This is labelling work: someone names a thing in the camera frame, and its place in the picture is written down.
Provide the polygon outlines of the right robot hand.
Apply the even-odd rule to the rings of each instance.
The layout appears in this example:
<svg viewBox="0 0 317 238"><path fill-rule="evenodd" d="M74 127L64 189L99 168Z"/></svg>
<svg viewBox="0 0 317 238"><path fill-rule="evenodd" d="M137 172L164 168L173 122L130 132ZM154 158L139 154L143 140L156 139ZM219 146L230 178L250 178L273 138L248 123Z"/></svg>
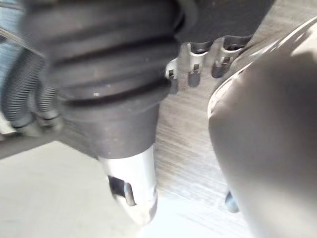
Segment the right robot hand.
<svg viewBox="0 0 317 238"><path fill-rule="evenodd" d="M271 0L23 0L23 39L47 61L58 90L103 164L112 195L138 224L157 210L154 143L159 106L175 87L182 44L225 72L251 40Z"/></svg>

